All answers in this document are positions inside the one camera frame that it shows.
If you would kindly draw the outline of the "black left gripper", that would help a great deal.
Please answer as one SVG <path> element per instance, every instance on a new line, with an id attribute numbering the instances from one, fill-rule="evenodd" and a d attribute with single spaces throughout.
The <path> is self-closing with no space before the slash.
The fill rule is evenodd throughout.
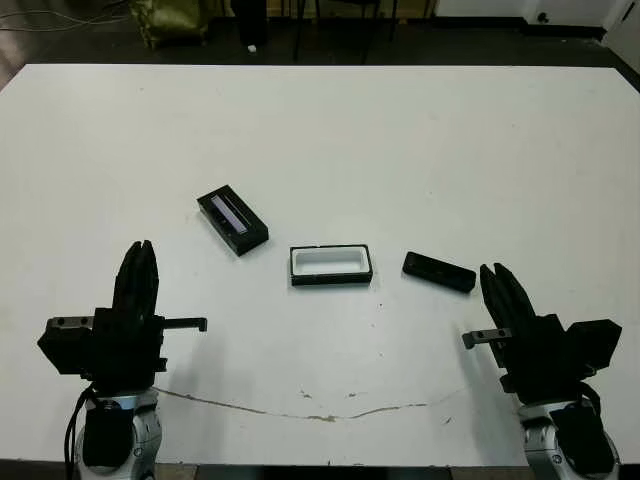
<path id="1" fill-rule="evenodd" d="M 119 310 L 142 308 L 143 313 Z M 115 309 L 98 308 L 92 316 L 53 317 L 47 321 L 47 359 L 61 375 L 77 375 L 102 395 L 149 389 L 166 370 L 161 356 L 164 331 L 207 330 L 204 317 L 167 319 L 155 315 L 159 287 L 152 243 L 135 241 L 127 250 L 115 280 Z"/>

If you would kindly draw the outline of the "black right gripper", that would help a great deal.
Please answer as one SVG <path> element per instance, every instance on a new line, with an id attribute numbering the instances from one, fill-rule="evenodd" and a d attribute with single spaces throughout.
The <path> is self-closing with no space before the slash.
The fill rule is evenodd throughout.
<path id="1" fill-rule="evenodd" d="M 515 275 L 501 263 L 495 263 L 493 269 L 483 264 L 480 283 L 497 328 L 463 333 L 465 348 L 488 344 L 498 367 L 505 371 L 500 377 L 502 389 L 522 403 L 578 397 L 581 382 L 593 376 L 595 368 L 580 357 L 558 317 L 537 317 L 533 332 L 518 330 L 519 321 L 531 320 L 536 314 Z"/>

